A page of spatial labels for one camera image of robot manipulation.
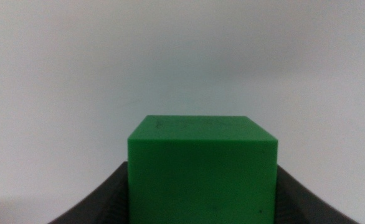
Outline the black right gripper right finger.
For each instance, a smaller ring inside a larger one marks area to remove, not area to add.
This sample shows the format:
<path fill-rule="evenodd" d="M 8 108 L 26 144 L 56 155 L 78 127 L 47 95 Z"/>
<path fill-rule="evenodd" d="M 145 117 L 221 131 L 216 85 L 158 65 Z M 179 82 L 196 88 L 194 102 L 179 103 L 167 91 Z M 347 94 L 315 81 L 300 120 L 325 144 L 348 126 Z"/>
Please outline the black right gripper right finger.
<path fill-rule="evenodd" d="M 358 222 L 320 199 L 279 166 L 277 224 L 358 224 Z"/>

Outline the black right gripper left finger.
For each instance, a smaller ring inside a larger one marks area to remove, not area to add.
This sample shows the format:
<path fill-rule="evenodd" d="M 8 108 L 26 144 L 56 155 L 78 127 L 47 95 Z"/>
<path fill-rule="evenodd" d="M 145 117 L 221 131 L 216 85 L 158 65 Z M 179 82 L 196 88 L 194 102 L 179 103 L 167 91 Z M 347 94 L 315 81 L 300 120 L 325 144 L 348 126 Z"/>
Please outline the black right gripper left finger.
<path fill-rule="evenodd" d="M 50 224 L 128 224 L 128 164 Z"/>

